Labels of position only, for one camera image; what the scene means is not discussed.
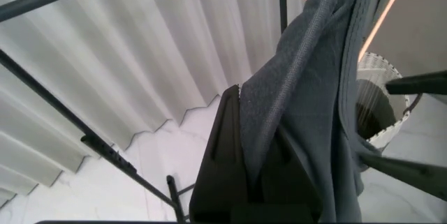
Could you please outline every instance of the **white marble floor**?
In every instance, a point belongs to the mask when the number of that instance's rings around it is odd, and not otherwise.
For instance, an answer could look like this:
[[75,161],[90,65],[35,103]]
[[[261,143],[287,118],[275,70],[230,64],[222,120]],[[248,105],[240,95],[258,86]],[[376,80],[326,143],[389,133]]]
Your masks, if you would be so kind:
[[[178,188],[194,183],[219,105],[187,112],[181,126],[167,121],[155,133],[137,135],[122,155],[138,174],[168,195],[166,176]],[[447,165],[447,106],[425,96],[390,143],[385,154]],[[364,221],[446,222],[447,204],[418,189],[368,170],[359,197]],[[187,213],[190,193],[183,195]],[[86,158],[76,175],[63,173],[51,188],[38,186],[28,196],[16,196],[0,209],[1,224],[31,224],[42,220],[174,221],[172,209],[107,161]]]

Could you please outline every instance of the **clothing rack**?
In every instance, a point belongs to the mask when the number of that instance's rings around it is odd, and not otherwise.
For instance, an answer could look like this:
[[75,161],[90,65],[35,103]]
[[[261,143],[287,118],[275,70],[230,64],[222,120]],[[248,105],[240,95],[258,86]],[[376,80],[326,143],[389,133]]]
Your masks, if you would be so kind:
[[[25,14],[55,1],[58,0],[16,0],[4,4],[0,6],[0,22],[4,22],[11,18]],[[279,6],[281,32],[283,32],[287,27],[286,0],[279,0]],[[82,143],[86,144],[89,148],[114,165],[118,170],[121,170],[124,174],[163,200],[166,204],[169,204],[175,211],[175,216],[178,223],[183,223],[189,218],[189,216],[185,216],[183,213],[179,197],[181,194],[193,189],[194,185],[190,185],[179,191],[175,185],[174,178],[168,175],[166,180],[170,197],[164,195],[161,191],[138,175],[132,164],[122,158],[114,149],[112,149],[112,147],[110,147],[101,137],[99,137],[90,127],[88,127],[86,123],[72,113],[61,101],[54,97],[25,69],[15,63],[5,52],[3,52],[3,50],[0,50],[0,63],[22,82],[24,82],[29,88],[36,92],[47,103],[53,106],[54,109],[67,118],[72,124],[79,128],[85,134],[85,136],[83,136],[80,140]],[[424,165],[365,154],[360,154],[360,157],[363,162],[370,167],[389,174],[390,176],[402,180],[403,182],[411,184],[412,186],[415,186],[416,188],[419,188],[427,193],[440,197],[443,200],[447,200],[447,169],[444,167]]]

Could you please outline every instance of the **laundry basket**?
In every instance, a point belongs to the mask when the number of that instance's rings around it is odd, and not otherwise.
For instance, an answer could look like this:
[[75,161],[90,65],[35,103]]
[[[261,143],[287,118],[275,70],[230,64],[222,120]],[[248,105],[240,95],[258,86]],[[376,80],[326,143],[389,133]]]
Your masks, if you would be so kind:
[[390,95],[385,83],[401,78],[383,57],[366,52],[357,71],[358,134],[377,149],[382,149],[408,119],[410,100],[405,95]]

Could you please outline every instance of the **white curtain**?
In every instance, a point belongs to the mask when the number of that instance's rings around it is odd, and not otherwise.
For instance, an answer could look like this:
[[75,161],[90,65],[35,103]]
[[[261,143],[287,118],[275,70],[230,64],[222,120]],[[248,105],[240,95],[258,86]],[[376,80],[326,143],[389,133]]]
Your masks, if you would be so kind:
[[[0,0],[1,4],[12,0]],[[288,0],[291,21],[304,0]],[[279,0],[61,0],[0,24],[0,48],[106,142],[242,84],[280,36]],[[82,132],[0,67],[0,205],[86,155]]]

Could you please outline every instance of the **dark gray cloth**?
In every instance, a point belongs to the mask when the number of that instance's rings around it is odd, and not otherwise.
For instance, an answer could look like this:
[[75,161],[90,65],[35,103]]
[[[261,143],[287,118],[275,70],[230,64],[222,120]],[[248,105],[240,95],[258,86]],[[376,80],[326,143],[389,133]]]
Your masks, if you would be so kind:
[[307,0],[275,56],[242,85],[241,140],[253,184],[282,128],[323,201],[321,222],[361,221],[356,69],[370,0]]

